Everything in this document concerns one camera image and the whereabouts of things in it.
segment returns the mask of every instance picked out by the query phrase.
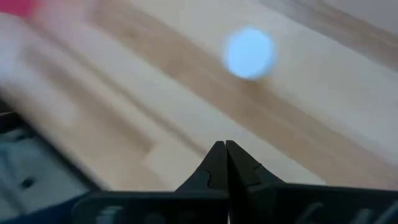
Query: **white ball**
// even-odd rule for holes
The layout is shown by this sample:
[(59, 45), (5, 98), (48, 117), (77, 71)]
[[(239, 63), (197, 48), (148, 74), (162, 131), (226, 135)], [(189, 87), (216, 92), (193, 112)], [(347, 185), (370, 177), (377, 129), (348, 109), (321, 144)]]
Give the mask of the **white ball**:
[(239, 78), (257, 80), (270, 73), (276, 55), (275, 44), (267, 34), (247, 27), (227, 40), (224, 64)]

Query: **gray surface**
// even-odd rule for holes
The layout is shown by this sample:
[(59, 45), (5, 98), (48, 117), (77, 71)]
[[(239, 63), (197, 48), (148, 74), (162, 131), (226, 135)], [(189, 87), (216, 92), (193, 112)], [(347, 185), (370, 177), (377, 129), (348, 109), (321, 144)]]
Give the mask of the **gray surface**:
[[(35, 184), (20, 190), (22, 202), (29, 212), (68, 200), (87, 191), (66, 168), (44, 151), (38, 139), (21, 140), (12, 153), (23, 177), (33, 177)], [(0, 220), (12, 217), (15, 211), (0, 196)]]

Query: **ping pong ball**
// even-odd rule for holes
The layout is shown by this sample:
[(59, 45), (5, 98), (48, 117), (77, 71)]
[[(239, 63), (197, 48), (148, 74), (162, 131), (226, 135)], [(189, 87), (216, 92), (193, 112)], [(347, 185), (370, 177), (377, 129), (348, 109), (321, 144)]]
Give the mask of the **ping pong ball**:
[(270, 74), (276, 55), (275, 44), (266, 33), (247, 27), (228, 38), (224, 65), (239, 78), (257, 80)]

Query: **wood grain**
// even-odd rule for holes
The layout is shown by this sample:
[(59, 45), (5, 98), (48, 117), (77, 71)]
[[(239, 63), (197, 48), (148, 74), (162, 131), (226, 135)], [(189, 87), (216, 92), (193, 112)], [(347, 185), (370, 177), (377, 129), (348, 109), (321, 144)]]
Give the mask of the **wood grain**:
[[(24, 64), (33, 67), (29, 68), (29, 71), (35, 71), (35, 77), (40, 76), (42, 80), (47, 81), (47, 84), (42, 85), (40, 91), (34, 91), (35, 86), (30, 86), (29, 82), (25, 82), (22, 78), (29, 77), (29, 72), (17, 69), (14, 70), (13, 73), (20, 74), (20, 78), (15, 79), (11, 75), (9, 78), (13, 80), (13, 82), (11, 82), (13, 84), (11, 85), (9, 82), (5, 83), (5, 86), (7, 86), (6, 89), (9, 90), (11, 96), (17, 98), (18, 101), (21, 102), (17, 104), (17, 107), (22, 113), (30, 118), (33, 124), (37, 125), (56, 146), (59, 146), (64, 154), (74, 160), (83, 170), (87, 171), (88, 174), (94, 175), (97, 179), (101, 180), (104, 187), (115, 190), (175, 189), (196, 169), (197, 165), (199, 165), (203, 159), (204, 154), (199, 155), (194, 149), (187, 145), (180, 136), (176, 135), (167, 126), (164, 126), (164, 122), (158, 123), (156, 119), (152, 119), (152, 117), (150, 117), (151, 113), (142, 110), (140, 104), (135, 105), (134, 102), (125, 97), (123, 92), (119, 91), (120, 88), (115, 90), (112, 89), (111, 85), (110, 88), (107, 83), (103, 82), (101, 78), (98, 78), (101, 75), (94, 73), (97, 70), (84, 65), (84, 60), (79, 60), (77, 62), (65, 53), (65, 49), (60, 49), (56, 44), (46, 40), (46, 38), (41, 37), (25, 26), (22, 26), (21, 29), (25, 29), (25, 41), (29, 46), (27, 51), (24, 52), (24, 58), (26, 58), (24, 59)], [(195, 128), (195, 131), (198, 132), (200, 136), (203, 136), (203, 134), (210, 134), (209, 136), (204, 136), (206, 139), (200, 142), (203, 152), (209, 150), (210, 147), (207, 146), (211, 146), (214, 143), (214, 139), (225, 139), (225, 133), (227, 133), (226, 137), (231, 136), (231, 132), (239, 133), (237, 138), (238, 141), (239, 138), (242, 139), (240, 135), (244, 136), (243, 139), (252, 139), (252, 141), (243, 142), (243, 145), (248, 146), (249, 151), (253, 152), (260, 161), (266, 162), (270, 170), (278, 173), (285, 180), (314, 184), (323, 183), (321, 179), (298, 165), (295, 161), (284, 156), (266, 142), (256, 139), (250, 132), (240, 128), (231, 120), (226, 119), (224, 115), (211, 109), (199, 98), (190, 95), (187, 90), (169, 82), (168, 79), (162, 79), (162, 77), (166, 76), (140, 63), (142, 62), (138, 61), (133, 66), (137, 69), (136, 65), (138, 65), (142, 68), (140, 71), (146, 71), (143, 75), (135, 77), (137, 83), (135, 87), (138, 87), (136, 89), (138, 89), (140, 93), (150, 96), (149, 93), (151, 88), (148, 89), (147, 85), (141, 87), (147, 89), (147, 91), (139, 89), (143, 80), (158, 80), (161, 82), (161, 85), (156, 85), (156, 83), (151, 83), (151, 85), (153, 87), (164, 86), (166, 89), (170, 88), (177, 92), (166, 92), (163, 93), (163, 95), (157, 92), (154, 95), (156, 105), (164, 108), (167, 103), (169, 103), (167, 99), (179, 97), (179, 100), (192, 102), (195, 106), (201, 108), (201, 112), (204, 115), (208, 115), (209, 121), (205, 121), (204, 124), (200, 124), (199, 121), (188, 124), (191, 131), (192, 128)], [(62, 118), (58, 116), (49, 116), (49, 121), (46, 120), (41, 122), (41, 119), (48, 119), (47, 116), (44, 118), (41, 117), (42, 113), (51, 113), (51, 110), (57, 107), (55, 102), (62, 104), (66, 102), (66, 100), (57, 98), (57, 100), (49, 101), (50, 106), (48, 107), (36, 103), (24, 104), (27, 100), (37, 102), (48, 99), (49, 96), (47, 96), (46, 93), (49, 92), (51, 86), (53, 90), (50, 95), (54, 95), (55, 93), (66, 94), (69, 101), (72, 101), (75, 105), (75, 108), (79, 108), (79, 110), (76, 111), (78, 125), (73, 124), (65, 126), (60, 122)], [(26, 94), (19, 93), (18, 90), (21, 90), (21, 92), (30, 91), (30, 93), (33, 92), (35, 94), (31, 94), (31, 97), (27, 98)], [(187, 106), (187, 104), (173, 103), (170, 104), (169, 108), (175, 109), (175, 107), (177, 107), (177, 110), (181, 111), (184, 110), (185, 106)], [(134, 147), (137, 143), (132, 141), (132, 139), (130, 139), (130, 143), (127, 142), (126, 144), (115, 141), (112, 130), (128, 130), (124, 128), (118, 129), (118, 124), (120, 124), (121, 121), (111, 121), (107, 124), (109, 125), (109, 131), (104, 130), (107, 125), (101, 125), (103, 124), (101, 121), (103, 116), (102, 118), (100, 116), (102, 113), (96, 115), (97, 110), (108, 110), (108, 112), (104, 112), (107, 116), (120, 119), (129, 124), (133, 130), (135, 130), (135, 133), (141, 133), (140, 136), (144, 136), (145, 139), (150, 139), (150, 149), (140, 150)], [(189, 118), (187, 115), (189, 114), (184, 115), (185, 117), (180, 117), (182, 121)], [(83, 121), (79, 118), (86, 118), (87, 121)], [(214, 120), (225, 123), (225, 125), (215, 128), (214, 130), (216, 133), (221, 133), (221, 135), (213, 135), (211, 132), (212, 129), (210, 129), (210, 131), (207, 129), (207, 127), (210, 126), (209, 124)], [(95, 129), (99, 129), (99, 134), (96, 134)], [(102, 141), (90, 142), (90, 140), (96, 141), (95, 138), (101, 138)]]
[[(216, 58), (155, 18), (131, 4), (102, 3), (96, 21), (124, 45), (329, 183), (396, 184), (395, 170), (376, 155), (259, 84), (231, 78)], [(381, 176), (386, 182), (373, 178)]]
[(76, 82), (70, 78), (68, 70), (52, 61), (42, 52), (28, 48), (23, 55), (24, 62), (45, 76), (46, 80), (61, 89), (68, 92), (68, 97), (78, 99), (93, 112), (97, 119), (101, 120), (104, 126), (117, 126), (118, 136), (120, 140), (129, 139), (134, 142), (134, 149), (140, 157), (149, 152), (153, 147), (153, 140), (148, 138), (144, 133), (140, 132), (134, 126), (126, 124), (123, 120), (115, 116), (112, 108), (104, 107), (98, 99), (95, 98), (82, 83)]
[(355, 18), (323, 0), (260, 0), (259, 2), (398, 71), (398, 37), (382, 28)]
[[(319, 184), (321, 177), (332, 185), (398, 188), (398, 81), (391, 65), (263, 2), (100, 1), (92, 13), (82, 12), (90, 20), (72, 17), (81, 5), (71, 5), (48, 5), (33, 23), (90, 71), (75, 77), (82, 88), (151, 142), (165, 142), (151, 143), (141, 164), (171, 188), (219, 139), (236, 140), (289, 182)], [(225, 38), (247, 24), (269, 32), (279, 48), (272, 76), (256, 83), (232, 77), (220, 62)], [(37, 49), (52, 52), (46, 45)], [(65, 60), (56, 61), (81, 73)], [(180, 177), (173, 176), (178, 164), (187, 167)]]

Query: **pink object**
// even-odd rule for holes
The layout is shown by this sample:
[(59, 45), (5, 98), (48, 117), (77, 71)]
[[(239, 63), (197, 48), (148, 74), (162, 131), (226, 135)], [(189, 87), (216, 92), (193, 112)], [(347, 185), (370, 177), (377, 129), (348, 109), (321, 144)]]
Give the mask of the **pink object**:
[(35, 6), (35, 0), (0, 0), (0, 12), (16, 16), (28, 16)]

